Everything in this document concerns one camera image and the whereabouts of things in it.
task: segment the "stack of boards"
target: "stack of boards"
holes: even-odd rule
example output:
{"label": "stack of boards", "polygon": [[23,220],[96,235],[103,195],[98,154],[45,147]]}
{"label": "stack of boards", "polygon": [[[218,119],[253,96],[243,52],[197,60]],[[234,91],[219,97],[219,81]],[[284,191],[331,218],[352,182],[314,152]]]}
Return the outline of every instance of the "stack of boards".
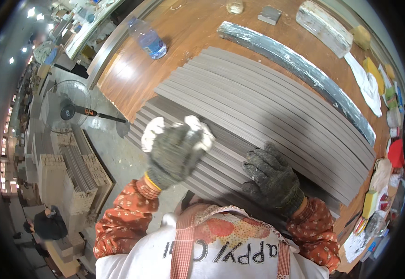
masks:
{"label": "stack of boards", "polygon": [[95,221],[114,183],[80,127],[58,132],[34,133],[38,191],[44,204],[60,208],[68,232],[78,233]]}
{"label": "stack of boards", "polygon": [[198,194],[210,192],[207,198],[245,199],[239,187],[249,178],[241,162],[247,151],[265,142],[274,143],[301,175],[306,195],[323,199],[336,214],[340,203],[348,205],[356,196],[373,167],[373,148],[330,104],[240,55],[212,47],[203,50],[155,92],[160,97],[139,111],[130,140],[139,145],[145,124],[154,116],[163,116],[168,124],[182,122],[185,115],[199,116],[217,140],[185,183],[194,183]]}

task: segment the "plastic bottle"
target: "plastic bottle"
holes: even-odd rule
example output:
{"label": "plastic bottle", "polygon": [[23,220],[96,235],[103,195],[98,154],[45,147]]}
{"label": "plastic bottle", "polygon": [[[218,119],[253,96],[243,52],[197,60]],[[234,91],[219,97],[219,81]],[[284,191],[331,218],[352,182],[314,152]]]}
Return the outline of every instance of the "plastic bottle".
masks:
{"label": "plastic bottle", "polygon": [[157,35],[156,31],[145,21],[138,18],[131,19],[128,22],[128,30],[139,46],[152,59],[159,59],[166,55],[167,46]]}

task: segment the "factory floor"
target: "factory floor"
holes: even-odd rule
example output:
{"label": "factory floor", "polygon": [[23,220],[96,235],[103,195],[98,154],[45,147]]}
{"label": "factory floor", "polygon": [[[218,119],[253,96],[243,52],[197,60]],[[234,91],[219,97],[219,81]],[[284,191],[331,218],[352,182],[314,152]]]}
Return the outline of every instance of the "factory floor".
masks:
{"label": "factory floor", "polygon": [[[86,79],[65,70],[54,67],[51,72],[57,83],[64,80],[77,80],[86,84]],[[97,87],[90,91],[90,95],[91,109],[96,110],[98,113],[123,117]],[[88,117],[81,127],[88,134],[97,155],[109,171],[109,175],[116,182],[102,208],[100,219],[105,210],[112,207],[114,199],[126,184],[132,179],[143,176],[147,168],[147,155],[134,147],[126,138],[121,138],[118,135],[115,121]],[[162,215],[172,212],[186,192],[187,189],[177,185],[161,193],[159,196],[159,209],[153,214],[153,220],[150,222],[147,233],[154,232],[159,228]],[[89,271],[95,272],[95,258],[92,252],[95,239],[94,226],[88,227],[82,234],[87,239],[87,245],[85,255],[80,260]]]}

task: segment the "yellow sponge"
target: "yellow sponge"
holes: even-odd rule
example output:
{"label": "yellow sponge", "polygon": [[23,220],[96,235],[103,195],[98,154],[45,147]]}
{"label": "yellow sponge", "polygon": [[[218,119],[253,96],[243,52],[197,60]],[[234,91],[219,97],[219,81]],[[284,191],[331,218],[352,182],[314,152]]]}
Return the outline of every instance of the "yellow sponge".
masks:
{"label": "yellow sponge", "polygon": [[376,211],[378,191],[370,190],[365,195],[365,202],[363,203],[362,217],[369,219]]}
{"label": "yellow sponge", "polygon": [[363,69],[368,73],[372,73],[374,75],[374,77],[376,78],[377,81],[377,87],[378,87],[378,92],[379,95],[383,95],[384,94],[384,79],[382,78],[382,75],[379,73],[379,71],[377,70],[376,65],[373,63],[373,61],[367,57],[364,61],[363,61]]}

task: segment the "floral sleeve cover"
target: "floral sleeve cover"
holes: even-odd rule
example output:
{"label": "floral sleeve cover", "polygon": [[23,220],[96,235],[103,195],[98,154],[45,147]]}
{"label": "floral sleeve cover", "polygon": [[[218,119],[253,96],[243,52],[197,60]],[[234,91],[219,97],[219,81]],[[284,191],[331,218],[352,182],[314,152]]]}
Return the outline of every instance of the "floral sleeve cover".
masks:
{"label": "floral sleeve cover", "polygon": [[303,212],[288,221],[286,227],[300,248],[300,255],[330,272],[340,264],[337,235],[333,232],[333,217],[325,203],[313,198]]}
{"label": "floral sleeve cover", "polygon": [[159,192],[149,190],[144,178],[131,181],[95,225],[94,256],[128,254],[146,235],[152,213],[157,211]]}

